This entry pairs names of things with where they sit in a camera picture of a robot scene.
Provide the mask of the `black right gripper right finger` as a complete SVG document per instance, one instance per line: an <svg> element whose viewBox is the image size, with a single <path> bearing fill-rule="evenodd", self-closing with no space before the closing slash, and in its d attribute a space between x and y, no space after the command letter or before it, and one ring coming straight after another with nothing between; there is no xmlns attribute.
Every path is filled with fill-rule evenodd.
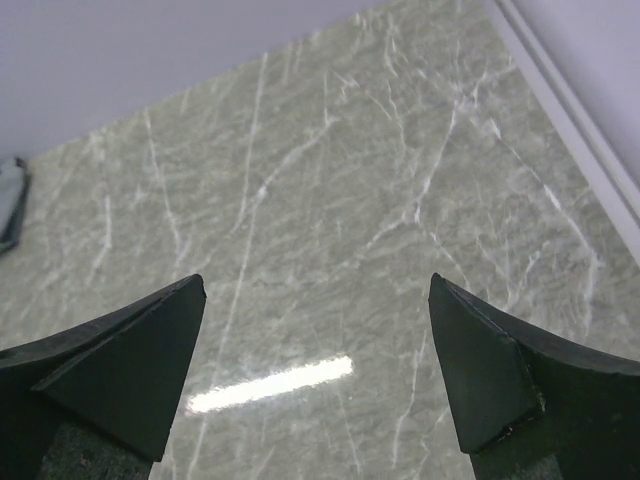
<svg viewBox="0 0 640 480"><path fill-rule="evenodd" d="M439 274L429 312L476 478L638 478L638 362L520 320Z"/></svg>

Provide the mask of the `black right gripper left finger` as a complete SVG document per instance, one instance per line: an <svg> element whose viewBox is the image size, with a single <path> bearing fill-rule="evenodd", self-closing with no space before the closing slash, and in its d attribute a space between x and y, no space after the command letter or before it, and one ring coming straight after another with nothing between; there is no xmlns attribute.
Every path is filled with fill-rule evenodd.
<svg viewBox="0 0 640 480"><path fill-rule="evenodd" d="M205 304L194 274L3 350L2 478L148 478L166 449Z"/></svg>

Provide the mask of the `grey long sleeve shirt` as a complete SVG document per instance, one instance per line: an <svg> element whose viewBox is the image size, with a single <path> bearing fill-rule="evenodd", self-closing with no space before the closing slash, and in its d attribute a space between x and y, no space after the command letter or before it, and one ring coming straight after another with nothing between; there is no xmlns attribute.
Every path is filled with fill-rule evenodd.
<svg viewBox="0 0 640 480"><path fill-rule="evenodd" d="M20 240L26 213L31 173L23 159L1 160L1 254L13 249Z"/></svg>

